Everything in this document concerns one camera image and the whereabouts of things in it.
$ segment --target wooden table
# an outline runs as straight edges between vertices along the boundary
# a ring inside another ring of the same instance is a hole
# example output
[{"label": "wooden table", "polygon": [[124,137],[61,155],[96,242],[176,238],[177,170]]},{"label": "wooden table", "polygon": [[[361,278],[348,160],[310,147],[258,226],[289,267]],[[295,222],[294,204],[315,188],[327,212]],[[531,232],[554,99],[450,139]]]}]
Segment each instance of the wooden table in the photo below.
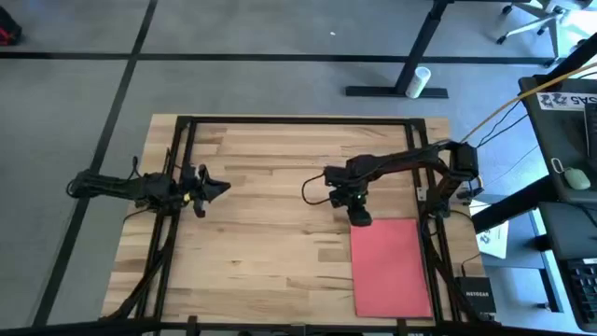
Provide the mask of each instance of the wooden table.
[{"label": "wooden table", "polygon": [[[153,117],[141,172],[161,171],[176,117]],[[431,143],[449,137],[447,119],[425,121]],[[395,326],[395,319],[354,314],[345,209],[307,205],[300,186],[325,165],[403,150],[405,128],[399,125],[200,124],[191,162],[206,164],[212,178],[232,188],[209,204],[206,218],[196,218],[191,207],[182,212],[162,320],[197,315],[202,323]],[[322,180],[307,187],[311,200],[327,193]],[[412,174],[371,183],[367,209],[373,217],[417,217]],[[144,213],[124,224],[103,314],[113,312],[142,277],[154,218]],[[460,274],[461,262],[479,252],[475,230],[460,214],[446,218],[445,228],[452,268]],[[468,275],[483,276],[480,257],[465,266]],[[448,294],[437,278],[450,319]],[[407,325],[435,322],[410,319]]]}]

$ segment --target white cylinder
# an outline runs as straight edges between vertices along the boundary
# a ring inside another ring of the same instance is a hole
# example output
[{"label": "white cylinder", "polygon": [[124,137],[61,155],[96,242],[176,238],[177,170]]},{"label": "white cylinder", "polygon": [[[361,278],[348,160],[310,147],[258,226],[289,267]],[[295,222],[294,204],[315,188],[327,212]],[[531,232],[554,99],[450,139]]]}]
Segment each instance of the white cylinder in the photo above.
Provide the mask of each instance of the white cylinder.
[{"label": "white cylinder", "polygon": [[407,97],[413,98],[413,99],[419,98],[419,94],[421,94],[421,91],[427,84],[427,81],[429,81],[430,77],[431,77],[431,71],[429,71],[429,69],[427,69],[426,67],[419,66],[418,68],[416,68],[414,70],[414,75],[412,76],[412,79],[410,80],[410,84],[407,87],[407,91],[406,91]]}]

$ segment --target sticker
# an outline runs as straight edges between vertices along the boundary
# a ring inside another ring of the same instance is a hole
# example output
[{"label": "sticker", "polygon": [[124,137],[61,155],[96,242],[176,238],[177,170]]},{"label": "sticker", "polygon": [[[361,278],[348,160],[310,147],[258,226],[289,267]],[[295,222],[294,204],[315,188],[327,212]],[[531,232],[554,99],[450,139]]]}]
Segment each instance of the sticker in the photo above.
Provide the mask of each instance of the sticker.
[{"label": "sticker", "polygon": [[572,92],[539,92],[536,94],[543,110],[584,111],[586,103],[597,103],[597,94]]}]

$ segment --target red mat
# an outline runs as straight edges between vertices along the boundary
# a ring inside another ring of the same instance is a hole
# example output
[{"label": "red mat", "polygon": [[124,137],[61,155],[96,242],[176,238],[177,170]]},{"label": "red mat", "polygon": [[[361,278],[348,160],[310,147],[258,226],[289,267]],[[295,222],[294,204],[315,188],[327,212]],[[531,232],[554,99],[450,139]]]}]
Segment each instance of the red mat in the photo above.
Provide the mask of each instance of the red mat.
[{"label": "red mat", "polygon": [[364,317],[431,317],[415,219],[351,226],[354,305]]}]

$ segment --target black bag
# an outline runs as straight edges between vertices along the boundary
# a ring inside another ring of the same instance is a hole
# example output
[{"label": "black bag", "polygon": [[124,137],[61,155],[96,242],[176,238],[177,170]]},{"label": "black bag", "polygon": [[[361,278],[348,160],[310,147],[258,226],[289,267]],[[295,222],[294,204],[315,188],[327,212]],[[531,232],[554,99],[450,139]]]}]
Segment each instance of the black bag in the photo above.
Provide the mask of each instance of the black bag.
[{"label": "black bag", "polygon": [[0,6],[0,46],[14,46],[21,39],[21,27]]}]

